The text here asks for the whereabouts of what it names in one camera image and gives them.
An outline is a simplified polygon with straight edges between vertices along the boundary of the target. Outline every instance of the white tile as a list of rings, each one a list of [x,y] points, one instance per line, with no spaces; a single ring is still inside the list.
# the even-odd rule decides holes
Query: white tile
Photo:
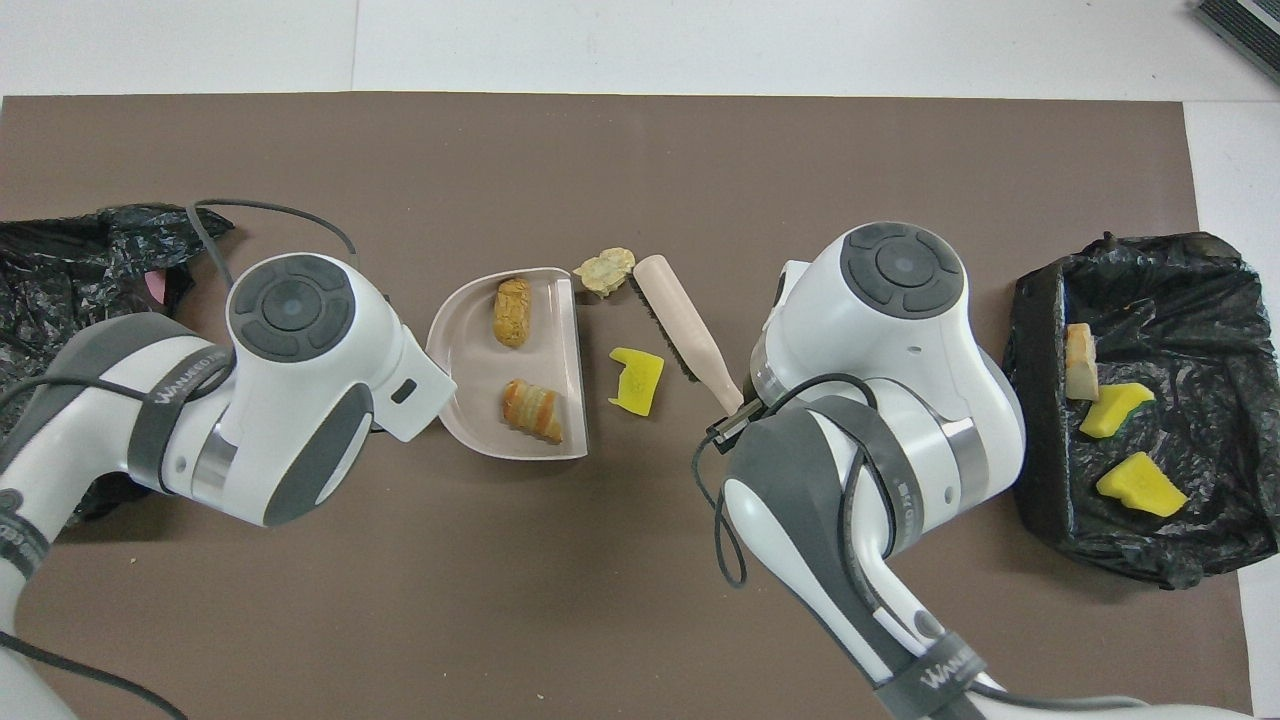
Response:
[[[351,90],[357,0],[5,0],[0,95]]]
[[[1190,102],[1187,142],[1201,229],[1234,245],[1262,278],[1272,342],[1280,324],[1280,102]],[[1280,717],[1280,557],[1244,568],[1240,607],[1253,714]]]
[[[364,0],[357,36],[357,90],[1280,100],[1185,0]]]

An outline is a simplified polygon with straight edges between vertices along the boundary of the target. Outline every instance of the gray joint cap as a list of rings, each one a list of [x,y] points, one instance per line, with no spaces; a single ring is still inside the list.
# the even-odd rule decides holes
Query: gray joint cap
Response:
[[[941,237],[906,223],[872,223],[845,236],[840,269],[849,290],[893,318],[941,315],[960,300],[964,268]]]
[[[347,273],[316,255],[278,258],[236,283],[230,325],[247,350],[276,363],[301,363],[332,350],[356,316]]]

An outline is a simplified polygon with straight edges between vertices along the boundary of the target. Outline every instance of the black plastic bag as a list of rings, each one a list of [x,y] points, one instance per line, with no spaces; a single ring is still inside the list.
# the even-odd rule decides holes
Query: black plastic bag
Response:
[[[207,210],[212,237],[233,225]],[[0,389],[38,375],[78,331],[116,315],[173,314],[191,288],[187,261],[204,251],[183,208],[125,205],[54,220],[0,223]],[[165,270],[164,297],[146,274]],[[22,416],[27,397],[0,409],[0,436]],[[120,500],[145,495],[125,478],[95,483],[76,519],[93,518]]]
[[[1064,396],[1064,329],[1088,323],[1100,382],[1139,382],[1156,402],[1111,438],[1079,427]],[[1280,379],[1262,287],[1207,233],[1117,240],[1018,281],[1005,370],[1027,418],[1014,486],[1027,528],[1079,561],[1188,588],[1276,552]],[[1094,489],[1137,451],[1189,497],[1165,519]]]

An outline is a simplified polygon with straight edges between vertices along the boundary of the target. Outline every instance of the brown mat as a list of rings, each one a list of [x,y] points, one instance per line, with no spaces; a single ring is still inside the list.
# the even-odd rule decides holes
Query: brown mat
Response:
[[[1102,231],[1196,229],[1181,109],[1151,102],[343,94],[10,97],[0,218],[241,196],[316,211],[425,340],[458,286],[666,254],[741,375],[787,259],[902,219],[947,238],[997,357],[1020,274]],[[251,210],[236,269],[338,252]],[[182,319],[225,342],[204,263]],[[67,533],[27,639],[195,719],[879,717],[835,643],[754,560],[716,569],[687,464],[718,409],[668,370],[654,414],[605,402],[618,345],[666,354],[630,290],[579,307],[591,455],[480,456],[439,424],[371,438],[319,511],[262,530],[150,498]],[[709,457],[714,477],[723,468]],[[1000,497],[895,560],[1016,692],[1247,711],[1236,582],[1161,592],[1075,565]],[[86,719],[137,702],[46,673]]]

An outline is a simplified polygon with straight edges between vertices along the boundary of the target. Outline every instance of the yellow sponge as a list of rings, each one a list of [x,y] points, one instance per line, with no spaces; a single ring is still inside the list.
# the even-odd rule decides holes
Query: yellow sponge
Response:
[[[653,407],[653,393],[658,389],[663,360],[643,350],[614,347],[609,357],[626,365],[618,377],[618,396],[609,402],[646,418]]]
[[[1080,432],[1096,438],[1111,437],[1139,405],[1152,400],[1156,400],[1155,393],[1142,383],[1102,386],[1098,401],[1089,406],[1089,414],[1080,423]]]
[[[1134,452],[1098,480],[1098,493],[1125,507],[1169,518],[1187,505],[1181,493],[1146,452]]]

